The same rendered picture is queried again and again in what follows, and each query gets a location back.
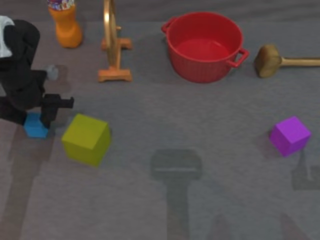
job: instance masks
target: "purple cube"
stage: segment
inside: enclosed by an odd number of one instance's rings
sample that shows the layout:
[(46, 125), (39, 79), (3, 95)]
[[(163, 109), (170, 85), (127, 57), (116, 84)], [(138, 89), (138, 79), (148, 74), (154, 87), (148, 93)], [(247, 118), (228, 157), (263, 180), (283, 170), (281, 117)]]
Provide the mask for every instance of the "purple cube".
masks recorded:
[(310, 137), (311, 132), (296, 116), (292, 116), (273, 127), (270, 141), (282, 156), (287, 157), (303, 149)]

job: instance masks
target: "gray floor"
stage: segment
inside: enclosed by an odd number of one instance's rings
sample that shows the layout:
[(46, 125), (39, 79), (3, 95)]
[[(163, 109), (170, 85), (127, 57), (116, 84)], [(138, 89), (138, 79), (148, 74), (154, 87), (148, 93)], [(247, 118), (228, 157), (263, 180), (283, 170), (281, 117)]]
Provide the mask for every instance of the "gray floor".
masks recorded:
[[(103, 0), (76, 0), (82, 21), (100, 21)], [(1, 15), (32, 21), (50, 19), (46, 0), (1, 0)], [(320, 19), (318, 0), (115, 0), (118, 20), (166, 21), (192, 11), (217, 11), (235, 21)]]
[[(251, 56), (213, 84), (175, 74), (159, 22), (123, 26), (134, 46), (123, 52), (123, 67), (134, 80), (103, 84), (101, 22), (88, 22), (83, 46), (73, 50), (57, 44), (52, 24), (35, 24), (42, 39), (34, 67), (59, 65), (61, 78), (46, 87), (76, 103), (60, 112), (47, 140), (0, 122), (1, 240), (320, 239), (320, 70), (281, 69), (262, 80), (252, 68), (265, 42), (286, 56), (319, 55), (317, 23), (240, 22)], [(112, 128), (98, 169), (63, 151), (76, 113)], [(303, 152), (282, 158), (267, 132), (292, 115), (313, 137)], [(192, 172), (172, 178), (157, 164)]]

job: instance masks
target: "blue cube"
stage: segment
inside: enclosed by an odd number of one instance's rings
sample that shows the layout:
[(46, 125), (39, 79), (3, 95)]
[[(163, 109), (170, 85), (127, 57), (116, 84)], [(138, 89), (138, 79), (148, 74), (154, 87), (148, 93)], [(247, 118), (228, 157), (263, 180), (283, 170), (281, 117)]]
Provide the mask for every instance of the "blue cube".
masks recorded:
[(29, 138), (45, 139), (48, 135), (47, 129), (40, 121), (40, 113), (29, 112), (24, 122), (24, 130)]

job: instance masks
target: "orange bottle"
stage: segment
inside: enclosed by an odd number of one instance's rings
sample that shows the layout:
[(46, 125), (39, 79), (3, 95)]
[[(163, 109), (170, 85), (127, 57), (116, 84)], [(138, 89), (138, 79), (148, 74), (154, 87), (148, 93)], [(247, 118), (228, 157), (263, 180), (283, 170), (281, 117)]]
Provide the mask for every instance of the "orange bottle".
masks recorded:
[(48, 9), (55, 21), (56, 38), (64, 48), (76, 48), (83, 40), (82, 30), (76, 21), (74, 0), (47, 0)]

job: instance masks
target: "wooden base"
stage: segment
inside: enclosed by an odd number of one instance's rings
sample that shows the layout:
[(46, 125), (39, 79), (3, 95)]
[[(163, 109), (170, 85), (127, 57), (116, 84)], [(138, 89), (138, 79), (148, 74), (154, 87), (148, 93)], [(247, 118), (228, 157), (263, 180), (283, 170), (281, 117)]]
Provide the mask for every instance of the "wooden base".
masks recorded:
[[(132, 82), (132, 75), (130, 69), (121, 69), (121, 50), (128, 49), (131, 50), (132, 42), (130, 38), (118, 38), (117, 39), (117, 61), (116, 66), (110, 66), (109, 69), (99, 70), (98, 81), (100, 83), (106, 81), (119, 81), (123, 80), (126, 82)], [(105, 51), (107, 49), (106, 40), (103, 39), (101, 43), (101, 49)]]

